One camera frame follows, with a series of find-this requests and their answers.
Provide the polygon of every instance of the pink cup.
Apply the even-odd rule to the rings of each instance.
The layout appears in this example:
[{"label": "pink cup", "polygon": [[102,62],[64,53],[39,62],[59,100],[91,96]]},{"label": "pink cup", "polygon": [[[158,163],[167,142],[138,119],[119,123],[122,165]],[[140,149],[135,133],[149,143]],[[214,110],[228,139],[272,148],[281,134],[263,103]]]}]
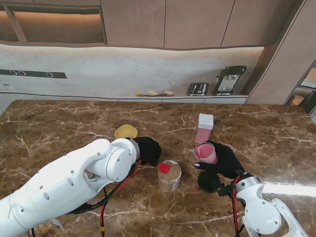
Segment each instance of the pink cup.
[{"label": "pink cup", "polygon": [[218,161],[215,148],[213,144],[209,142],[198,144],[198,146],[194,149],[194,156],[199,161],[209,164],[216,164]]}]

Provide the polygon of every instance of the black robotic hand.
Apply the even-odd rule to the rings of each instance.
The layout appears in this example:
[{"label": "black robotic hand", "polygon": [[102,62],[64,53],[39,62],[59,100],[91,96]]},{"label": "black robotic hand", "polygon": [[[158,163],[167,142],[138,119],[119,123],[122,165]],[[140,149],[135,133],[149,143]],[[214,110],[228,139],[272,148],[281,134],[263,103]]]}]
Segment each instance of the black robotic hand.
[{"label": "black robotic hand", "polygon": [[197,169],[203,169],[216,174],[220,173],[230,179],[235,179],[239,175],[239,171],[244,172],[243,167],[229,147],[212,141],[207,142],[213,144],[218,162],[216,164],[198,162],[195,163]]},{"label": "black robotic hand", "polygon": [[156,167],[161,154],[159,143],[150,137],[136,137],[133,140],[139,146],[141,165],[149,163]]}]

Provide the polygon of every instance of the marble countertop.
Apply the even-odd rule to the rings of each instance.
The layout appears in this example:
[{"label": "marble countertop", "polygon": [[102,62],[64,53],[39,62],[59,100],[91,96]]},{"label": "marble countertop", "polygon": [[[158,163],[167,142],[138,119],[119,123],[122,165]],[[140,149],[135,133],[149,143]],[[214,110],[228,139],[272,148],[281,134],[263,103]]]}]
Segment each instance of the marble countertop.
[{"label": "marble countertop", "polygon": [[[0,198],[64,154],[98,138],[114,140],[114,131],[128,123],[139,136],[158,141],[160,161],[179,162],[182,177],[175,192],[163,193],[156,168],[141,166],[109,201],[106,236],[232,237],[230,199],[197,185],[192,151],[199,113],[214,115],[211,139],[231,147],[245,170],[266,183],[265,195],[283,200],[305,231],[316,235],[316,126],[300,107],[15,101],[0,116]],[[50,222],[35,230],[39,237],[96,237],[99,212],[59,217],[65,233]],[[241,205],[237,212],[241,222]],[[246,230],[241,236],[248,236]]]}]

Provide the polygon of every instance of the yellow plate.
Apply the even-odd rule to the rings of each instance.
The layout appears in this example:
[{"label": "yellow plate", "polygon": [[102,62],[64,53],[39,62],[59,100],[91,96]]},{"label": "yellow plate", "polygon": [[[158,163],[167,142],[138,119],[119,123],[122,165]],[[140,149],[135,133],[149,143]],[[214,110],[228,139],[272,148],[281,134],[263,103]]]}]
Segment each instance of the yellow plate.
[{"label": "yellow plate", "polygon": [[116,138],[125,138],[125,137],[135,138],[137,134],[138,134],[138,131],[135,127],[129,124],[124,124],[115,131],[114,136]]}]

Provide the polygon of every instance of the jar of grains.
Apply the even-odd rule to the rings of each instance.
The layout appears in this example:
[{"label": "jar of grains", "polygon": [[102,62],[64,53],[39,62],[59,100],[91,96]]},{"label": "jar of grains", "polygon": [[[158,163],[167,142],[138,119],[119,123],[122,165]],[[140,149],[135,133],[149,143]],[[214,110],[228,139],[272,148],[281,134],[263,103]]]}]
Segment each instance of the jar of grains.
[{"label": "jar of grains", "polygon": [[166,160],[164,164],[170,167],[167,173],[163,173],[158,169],[158,186],[164,192],[171,192],[178,188],[181,177],[181,167],[173,160]]}]

